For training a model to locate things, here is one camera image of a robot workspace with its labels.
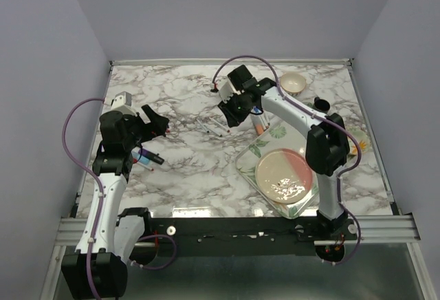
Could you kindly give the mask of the orange highlighter clear cap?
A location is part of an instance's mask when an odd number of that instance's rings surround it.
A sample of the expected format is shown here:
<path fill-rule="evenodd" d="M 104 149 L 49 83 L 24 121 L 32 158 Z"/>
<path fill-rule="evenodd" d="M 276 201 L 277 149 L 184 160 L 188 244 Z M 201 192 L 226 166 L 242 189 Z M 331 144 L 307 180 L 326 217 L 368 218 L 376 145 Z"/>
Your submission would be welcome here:
<path fill-rule="evenodd" d="M 256 133 L 260 136 L 264 133 L 265 127 L 262 124 L 260 118 L 258 116 L 252 116 L 252 122 L 254 124 L 254 128 L 256 130 Z"/>

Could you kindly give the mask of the black capped white marker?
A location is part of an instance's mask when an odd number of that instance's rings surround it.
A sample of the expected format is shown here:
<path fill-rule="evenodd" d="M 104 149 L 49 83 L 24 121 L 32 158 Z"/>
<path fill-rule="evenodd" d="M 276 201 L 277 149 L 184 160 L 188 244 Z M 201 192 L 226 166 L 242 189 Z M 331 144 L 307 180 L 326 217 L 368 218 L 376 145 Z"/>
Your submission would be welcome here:
<path fill-rule="evenodd" d="M 209 122 L 206 126 L 207 126 L 207 128 L 209 128 L 210 132 L 212 132 L 216 136 L 218 136 L 218 137 L 223 136 L 223 133 L 221 132 L 221 130 L 213 123 Z"/>

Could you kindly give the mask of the white pen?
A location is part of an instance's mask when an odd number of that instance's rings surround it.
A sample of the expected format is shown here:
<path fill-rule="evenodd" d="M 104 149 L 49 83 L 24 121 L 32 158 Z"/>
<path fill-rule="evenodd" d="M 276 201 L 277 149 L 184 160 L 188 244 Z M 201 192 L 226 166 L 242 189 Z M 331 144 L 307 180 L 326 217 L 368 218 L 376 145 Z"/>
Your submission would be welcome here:
<path fill-rule="evenodd" d="M 203 131 L 205 131 L 206 133 L 210 133 L 209 128 L 207 128 L 207 126 L 205 126 L 205 124 L 203 124 L 202 121 L 196 118 L 196 122 L 202 128 Z"/>

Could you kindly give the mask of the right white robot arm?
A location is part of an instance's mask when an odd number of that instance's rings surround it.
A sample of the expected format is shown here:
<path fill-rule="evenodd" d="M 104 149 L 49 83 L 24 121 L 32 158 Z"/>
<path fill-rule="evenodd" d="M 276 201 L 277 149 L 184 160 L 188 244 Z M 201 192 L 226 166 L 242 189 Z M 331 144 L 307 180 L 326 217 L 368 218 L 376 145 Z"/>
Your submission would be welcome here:
<path fill-rule="evenodd" d="M 241 65 L 220 86 L 219 109 L 229 127 L 240 125 L 254 107 L 268 111 L 296 129 L 306 139 L 305 159 L 317 175 L 320 203 L 316 230 L 324 239 L 340 233 L 348 219 L 342 206 L 340 176 L 349 154 L 348 132 L 338 114 L 316 111 L 286 93 L 278 78 L 256 80 Z"/>

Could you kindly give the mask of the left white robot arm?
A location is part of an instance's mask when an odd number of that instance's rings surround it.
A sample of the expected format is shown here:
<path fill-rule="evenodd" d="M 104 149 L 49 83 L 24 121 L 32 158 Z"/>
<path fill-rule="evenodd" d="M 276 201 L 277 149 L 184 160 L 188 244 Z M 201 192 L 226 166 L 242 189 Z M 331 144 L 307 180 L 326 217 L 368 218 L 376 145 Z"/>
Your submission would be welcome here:
<path fill-rule="evenodd" d="M 148 105 L 136 112 L 112 108 L 100 116 L 102 140 L 91 168 L 93 198 L 85 229 L 75 251 L 63 257 L 61 270 L 74 299 L 122 297 L 127 288 L 129 257 L 137 242 L 157 242 L 147 208 L 118 211 L 133 166 L 132 150 L 164 136 L 169 120 Z"/>

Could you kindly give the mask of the red thin marker left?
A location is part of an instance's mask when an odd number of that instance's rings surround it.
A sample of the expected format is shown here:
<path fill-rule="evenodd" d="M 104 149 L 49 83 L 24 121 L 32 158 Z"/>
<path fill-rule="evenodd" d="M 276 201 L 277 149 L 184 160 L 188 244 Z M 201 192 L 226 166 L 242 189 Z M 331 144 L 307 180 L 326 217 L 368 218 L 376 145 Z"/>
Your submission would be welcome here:
<path fill-rule="evenodd" d="M 154 171 L 154 168 L 153 168 L 153 167 L 150 167 L 150 166 L 148 166 L 148 165 L 146 165 L 146 164 L 143 164 L 143 163 L 141 163 L 141 162 L 137 162 L 137 164 L 138 164 L 139 166 L 145 168 L 145 169 L 148 170 L 148 171 Z"/>

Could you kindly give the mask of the striped cream bowl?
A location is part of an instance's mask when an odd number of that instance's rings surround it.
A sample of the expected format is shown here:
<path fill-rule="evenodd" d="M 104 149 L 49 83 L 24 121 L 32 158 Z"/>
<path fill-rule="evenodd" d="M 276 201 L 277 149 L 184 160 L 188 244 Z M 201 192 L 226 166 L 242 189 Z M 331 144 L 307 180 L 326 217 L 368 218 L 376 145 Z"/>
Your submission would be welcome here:
<path fill-rule="evenodd" d="M 297 72 L 287 72 L 280 77 L 280 85 L 290 96 L 297 96 L 306 88 L 307 81 Z"/>

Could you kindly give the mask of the floral rectangular tray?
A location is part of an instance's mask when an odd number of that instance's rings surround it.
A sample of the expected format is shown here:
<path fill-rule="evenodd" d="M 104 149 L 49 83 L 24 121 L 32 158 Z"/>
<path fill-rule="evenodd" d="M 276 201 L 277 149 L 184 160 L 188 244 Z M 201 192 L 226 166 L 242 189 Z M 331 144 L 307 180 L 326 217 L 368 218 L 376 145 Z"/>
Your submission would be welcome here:
<path fill-rule="evenodd" d="M 306 161 L 306 138 L 282 120 L 272 122 L 244 148 L 235 167 L 287 219 L 296 219 L 321 197 L 336 198 L 336 179 L 312 170 Z M 328 186 L 331 192 L 325 193 Z"/>

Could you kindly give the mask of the pink and cream plate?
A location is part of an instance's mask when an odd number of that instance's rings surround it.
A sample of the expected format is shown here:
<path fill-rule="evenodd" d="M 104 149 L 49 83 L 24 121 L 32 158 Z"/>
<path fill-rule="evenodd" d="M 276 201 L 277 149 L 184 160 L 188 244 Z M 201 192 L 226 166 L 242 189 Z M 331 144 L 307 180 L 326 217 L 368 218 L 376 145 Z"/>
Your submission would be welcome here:
<path fill-rule="evenodd" d="M 266 153 L 256 165 L 255 179 L 261 193 L 279 204 L 301 201 L 314 183 L 305 159 L 290 149 Z"/>

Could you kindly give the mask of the small black cup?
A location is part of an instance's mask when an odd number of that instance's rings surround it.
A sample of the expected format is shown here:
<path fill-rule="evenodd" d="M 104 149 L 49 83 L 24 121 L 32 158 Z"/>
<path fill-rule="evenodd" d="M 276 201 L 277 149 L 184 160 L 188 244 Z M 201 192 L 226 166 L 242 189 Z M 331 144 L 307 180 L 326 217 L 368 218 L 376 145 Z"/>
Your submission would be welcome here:
<path fill-rule="evenodd" d="M 327 100 L 315 97 L 313 101 L 313 108 L 317 111 L 321 111 L 322 113 L 327 113 L 330 110 L 331 105 Z"/>

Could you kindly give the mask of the black mounting base bar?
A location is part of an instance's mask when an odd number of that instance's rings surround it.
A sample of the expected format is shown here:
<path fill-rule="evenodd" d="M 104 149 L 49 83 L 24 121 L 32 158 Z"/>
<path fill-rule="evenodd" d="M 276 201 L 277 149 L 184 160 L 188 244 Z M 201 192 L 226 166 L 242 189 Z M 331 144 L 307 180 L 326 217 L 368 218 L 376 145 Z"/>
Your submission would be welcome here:
<path fill-rule="evenodd" d="M 352 244 L 356 233 L 345 220 L 337 229 L 328 229 L 316 216 L 296 219 L 284 217 L 199 217 L 151 218 L 146 235 L 158 235 L 157 241 L 142 241 L 134 253 L 173 254 L 173 242 L 180 257 L 238 257 L 258 255 L 314 256 L 317 246 Z M 173 229 L 173 242 L 166 239 Z"/>

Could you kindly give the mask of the yellow floral bowl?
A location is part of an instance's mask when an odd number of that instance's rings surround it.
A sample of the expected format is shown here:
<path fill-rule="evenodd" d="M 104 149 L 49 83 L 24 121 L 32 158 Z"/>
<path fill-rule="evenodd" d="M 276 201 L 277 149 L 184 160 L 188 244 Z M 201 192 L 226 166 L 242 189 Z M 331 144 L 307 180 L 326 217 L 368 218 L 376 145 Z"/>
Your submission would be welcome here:
<path fill-rule="evenodd" d="M 359 147 L 362 150 L 362 153 L 366 153 L 370 149 L 370 140 L 367 133 L 360 127 L 349 127 L 347 131 L 355 138 Z M 349 146 L 350 146 L 350 156 L 356 156 L 358 154 L 358 150 L 352 139 L 348 138 Z"/>

